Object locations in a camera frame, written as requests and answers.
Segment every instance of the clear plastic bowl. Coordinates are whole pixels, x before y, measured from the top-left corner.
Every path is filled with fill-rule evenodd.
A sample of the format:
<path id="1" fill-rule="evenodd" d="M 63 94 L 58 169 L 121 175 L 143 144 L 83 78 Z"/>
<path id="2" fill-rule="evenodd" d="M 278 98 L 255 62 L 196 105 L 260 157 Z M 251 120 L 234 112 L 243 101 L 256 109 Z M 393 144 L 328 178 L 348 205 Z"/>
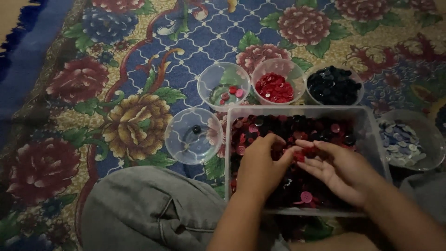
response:
<path id="1" fill-rule="evenodd" d="M 438 167 L 443 162 L 446 154 L 445 140 L 435 124 L 422 113 L 397 109 L 384 113 L 381 118 L 388 121 L 401 120 L 402 124 L 410 126 L 420 139 L 420 145 L 423 152 L 426 153 L 426 158 L 418 161 L 414 166 L 405 168 L 415 171 L 428 171 Z"/>
<path id="2" fill-rule="evenodd" d="M 372 110 L 366 106 L 346 105 L 241 105 L 231 107 L 227 114 L 226 142 L 232 141 L 232 123 L 238 117 L 249 115 L 305 115 L 307 117 L 330 117 L 336 120 L 352 120 L 354 122 L 353 134 L 356 137 L 356 151 L 362 154 L 373 168 L 383 176 L 389 183 L 392 176 L 386 160 L 385 149 L 382 146 L 380 129 L 376 123 Z M 231 144 L 226 144 L 225 157 L 225 199 L 231 198 Z M 335 209 L 313 209 L 313 208 L 280 208 L 267 210 L 267 213 L 311 215 L 329 217 L 364 217 L 362 212 L 342 211 Z"/>
<path id="3" fill-rule="evenodd" d="M 365 93 L 364 82 L 359 77 L 359 75 L 354 70 L 350 69 L 349 67 L 347 67 L 345 65 L 341 65 L 341 64 L 332 64 L 332 63 L 331 64 L 330 63 L 319 64 L 319 65 L 311 67 L 310 69 L 308 69 L 306 71 L 305 76 L 304 76 L 304 85 L 305 85 L 305 89 L 306 89 L 306 95 L 304 98 L 305 104 L 306 105 L 324 105 L 321 102 L 317 101 L 313 96 L 311 96 L 310 91 L 308 90 L 307 80 L 313 73 L 316 73 L 317 71 L 319 71 L 325 67 L 329 67 L 329 66 L 334 66 L 338 69 L 344 69 L 346 71 L 351 71 L 350 78 L 352 80 L 356 81 L 357 83 L 361 83 L 361 89 L 358 91 L 358 98 L 356 99 L 356 102 L 353 103 L 352 105 L 359 104 L 359 102 L 361 102 L 362 98 L 364 97 L 364 93 Z"/>
<path id="4" fill-rule="evenodd" d="M 200 133 L 192 128 L 199 126 Z M 223 140 L 223 129 L 218 118 L 203 108 L 189 108 L 177 113 L 164 133 L 167 151 L 177 161 L 196 165 L 217 154 Z"/>
<path id="5" fill-rule="evenodd" d="M 291 84 L 294 89 L 294 99 L 286 103 L 274 103 L 264 99 L 256 90 L 257 81 L 265 74 L 274 72 L 281 75 Z M 260 63 L 252 73 L 252 88 L 257 96 L 257 100 L 262 105 L 289 105 L 300 99 L 305 93 L 303 81 L 304 71 L 294 62 L 286 59 L 268 59 Z"/>
<path id="6" fill-rule="evenodd" d="M 221 94 L 227 92 L 229 87 L 236 86 L 243 90 L 243 97 L 237 98 L 229 95 L 230 99 L 221 105 Z M 227 112 L 229 107 L 240 104 L 249 94 L 249 75 L 240 66 L 234 63 L 216 63 L 200 74 L 198 78 L 198 94 L 201 99 L 217 112 Z"/>

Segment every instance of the hand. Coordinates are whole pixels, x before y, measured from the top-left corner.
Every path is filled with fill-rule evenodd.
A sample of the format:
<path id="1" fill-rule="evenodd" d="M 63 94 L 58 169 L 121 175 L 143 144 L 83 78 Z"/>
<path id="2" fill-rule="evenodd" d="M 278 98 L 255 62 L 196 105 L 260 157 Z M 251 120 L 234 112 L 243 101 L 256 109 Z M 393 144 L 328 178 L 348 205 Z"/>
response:
<path id="1" fill-rule="evenodd" d="M 316 146 L 318 157 L 298 162 L 298 166 L 320 179 L 339 198 L 363 208 L 368 190 L 384 179 L 359 153 L 323 141 L 296 140 L 301 147 Z"/>
<path id="2" fill-rule="evenodd" d="M 275 134 L 258 137 L 246 148 L 237 173 L 235 194 L 256 198 L 262 205 L 276 189 L 293 161 L 293 152 L 300 147 L 289 148 L 278 161 L 271 158 L 273 145 L 284 146 L 285 140 Z"/>

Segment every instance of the rug fringe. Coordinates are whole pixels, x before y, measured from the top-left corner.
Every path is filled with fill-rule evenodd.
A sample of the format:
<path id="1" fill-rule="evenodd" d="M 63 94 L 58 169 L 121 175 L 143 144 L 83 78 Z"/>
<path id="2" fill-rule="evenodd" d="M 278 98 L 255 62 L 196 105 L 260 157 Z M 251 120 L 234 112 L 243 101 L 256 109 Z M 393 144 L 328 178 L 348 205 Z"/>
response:
<path id="1" fill-rule="evenodd" d="M 0 52 L 0 83 L 6 78 L 8 70 L 11 66 L 10 56 L 13 51 L 20 44 L 25 35 L 33 30 L 37 17 L 40 14 L 49 0 L 29 0 L 32 4 L 40 5 L 27 5 L 20 10 L 20 16 L 18 19 L 17 27 L 11 30 L 11 33 L 6 35 L 6 42 L 4 42 L 0 48 L 6 51 Z"/>

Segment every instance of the pile of buttons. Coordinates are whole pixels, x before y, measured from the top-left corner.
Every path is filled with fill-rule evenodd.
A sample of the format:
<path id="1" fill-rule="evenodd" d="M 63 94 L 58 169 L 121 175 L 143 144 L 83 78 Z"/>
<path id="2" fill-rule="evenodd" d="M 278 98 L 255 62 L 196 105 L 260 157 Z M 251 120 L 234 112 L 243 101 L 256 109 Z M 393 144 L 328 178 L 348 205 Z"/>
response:
<path id="1" fill-rule="evenodd" d="M 307 80 L 311 96 L 323 105 L 352 105 L 358 99 L 362 84 L 350 78 L 351 71 L 326 67 Z"/>
<path id="2" fill-rule="evenodd" d="M 261 97 L 273 103 L 286 103 L 294 99 L 294 89 L 291 84 L 273 72 L 263 75 L 257 81 L 255 88 Z"/>
<path id="3" fill-rule="evenodd" d="M 226 101 L 228 101 L 231 98 L 230 95 L 235 95 L 237 98 L 241 98 L 244 95 L 244 91 L 242 89 L 238 89 L 234 85 L 230 86 L 228 91 L 229 93 L 227 92 L 222 93 L 220 99 L 220 105 L 224 105 Z"/>
<path id="4" fill-rule="evenodd" d="M 271 150 L 273 160 L 280 159 L 288 148 L 295 145 L 296 139 L 326 141 L 353 151 L 356 150 L 352 121 L 336 121 L 327 117 L 314 119 L 303 115 L 239 117 L 232 124 L 231 131 L 231 188 L 233 193 L 237 190 L 237 172 L 245 148 L 250 146 L 257 137 L 264 137 L 268 133 L 275 133 L 286 141 L 285 146 L 273 146 Z M 314 158 L 316 154 L 316 148 L 306 148 L 295 153 L 294 159 L 296 162 L 303 162 L 305 157 Z M 268 199 L 267 206 L 269 208 L 350 208 L 348 204 L 337 198 L 324 183 L 299 168 L 295 163 L 288 168 L 281 184 Z"/>
<path id="5" fill-rule="evenodd" d="M 377 122 L 383 146 L 390 159 L 389 164 L 396 167 L 412 167 L 426 158 L 426 153 L 422 152 L 420 139 L 408 125 L 399 120 L 389 122 L 378 119 Z"/>

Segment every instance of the rug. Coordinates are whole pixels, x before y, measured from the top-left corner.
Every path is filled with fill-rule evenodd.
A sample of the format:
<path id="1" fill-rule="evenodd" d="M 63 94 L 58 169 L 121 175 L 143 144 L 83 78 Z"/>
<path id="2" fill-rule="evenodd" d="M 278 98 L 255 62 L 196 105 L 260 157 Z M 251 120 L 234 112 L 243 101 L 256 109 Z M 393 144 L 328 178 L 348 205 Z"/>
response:
<path id="1" fill-rule="evenodd" d="M 223 196 L 225 142 L 194 166 L 164 146 L 173 115 L 209 109 L 196 84 L 216 62 L 249 74 L 272 58 L 345 64 L 375 115 L 410 109 L 446 134 L 445 39 L 432 0 L 75 0 L 2 151 L 0 249 L 80 250 L 89 192 L 131 166 L 165 167 Z M 306 240 L 341 231 L 334 219 L 309 222 Z"/>

